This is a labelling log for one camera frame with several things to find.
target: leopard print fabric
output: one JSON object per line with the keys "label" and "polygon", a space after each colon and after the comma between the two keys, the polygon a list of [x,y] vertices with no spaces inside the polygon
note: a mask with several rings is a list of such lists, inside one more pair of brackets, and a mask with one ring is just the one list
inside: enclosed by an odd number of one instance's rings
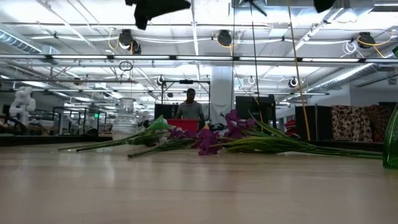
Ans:
{"label": "leopard print fabric", "polygon": [[370,120],[362,107],[332,106],[331,122],[335,140],[373,142]]}

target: yellow cable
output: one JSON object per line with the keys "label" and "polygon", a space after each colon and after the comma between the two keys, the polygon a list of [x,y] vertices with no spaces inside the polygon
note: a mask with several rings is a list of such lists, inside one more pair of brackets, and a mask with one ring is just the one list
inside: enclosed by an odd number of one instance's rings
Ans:
{"label": "yellow cable", "polygon": [[[294,40],[294,32],[293,32],[293,24],[292,24],[292,13],[290,11],[290,0],[287,0],[287,6],[289,7],[289,19],[290,19],[290,31],[292,33],[292,40]],[[310,136],[310,128],[308,127],[308,118],[307,118],[307,110],[305,109],[305,104],[304,104],[304,97],[303,97],[303,91],[301,89],[301,81],[300,81],[300,74],[299,74],[299,64],[297,63],[297,52],[296,52],[296,44],[294,41],[293,43],[293,51],[294,51],[294,62],[296,64],[296,73],[297,73],[297,81],[298,81],[298,88],[300,90],[300,96],[301,96],[301,104],[303,106],[303,112],[304,112],[304,120],[305,120],[305,127],[307,129],[307,137],[308,140],[311,141],[311,136]]]}
{"label": "yellow cable", "polygon": [[394,31],[392,31],[391,34],[392,34],[392,35],[390,36],[390,39],[389,39],[389,40],[387,40],[387,41],[385,41],[385,42],[383,42],[383,43],[379,43],[379,44],[369,44],[369,43],[365,43],[365,42],[363,42],[363,41],[360,41],[359,38],[360,38],[361,36],[359,36],[356,40],[357,40],[359,43],[364,44],[364,45],[368,45],[368,46],[380,46],[380,45],[386,44],[386,43],[388,43],[388,42],[391,41],[392,36],[394,35]]}
{"label": "yellow cable", "polygon": [[[113,31],[113,29],[110,30],[110,32],[109,32],[109,37],[112,36],[112,31]],[[116,42],[116,47],[113,47],[113,46],[111,45],[111,40],[108,40],[108,45],[109,45],[109,47],[110,47],[112,50],[116,50],[116,49],[119,47],[119,37],[118,37],[118,41]]]}
{"label": "yellow cable", "polygon": [[373,46],[373,47],[374,47],[374,49],[379,53],[379,55],[380,55],[382,58],[386,58],[386,57],[379,51],[379,49],[377,49],[376,46]]}

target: wooden table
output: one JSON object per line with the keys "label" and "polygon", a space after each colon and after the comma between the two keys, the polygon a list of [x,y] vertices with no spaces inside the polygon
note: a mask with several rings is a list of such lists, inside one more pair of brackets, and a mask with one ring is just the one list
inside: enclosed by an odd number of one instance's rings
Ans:
{"label": "wooden table", "polygon": [[0,223],[398,223],[381,161],[0,147]]}

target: red box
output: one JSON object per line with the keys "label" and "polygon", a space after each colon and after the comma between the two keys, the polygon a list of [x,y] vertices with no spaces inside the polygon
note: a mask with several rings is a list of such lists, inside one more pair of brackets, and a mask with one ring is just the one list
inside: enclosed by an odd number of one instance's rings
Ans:
{"label": "red box", "polygon": [[167,123],[182,128],[184,131],[198,130],[198,121],[195,119],[168,119]]}

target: clear glass jar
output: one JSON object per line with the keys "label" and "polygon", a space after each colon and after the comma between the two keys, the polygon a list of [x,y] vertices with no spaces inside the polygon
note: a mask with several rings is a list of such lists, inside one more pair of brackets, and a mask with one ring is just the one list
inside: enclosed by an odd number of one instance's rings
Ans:
{"label": "clear glass jar", "polygon": [[384,139],[383,166],[398,169],[398,106],[393,112]]}
{"label": "clear glass jar", "polygon": [[126,138],[138,132],[138,120],[134,114],[133,98],[121,98],[119,112],[112,127],[113,140]]}

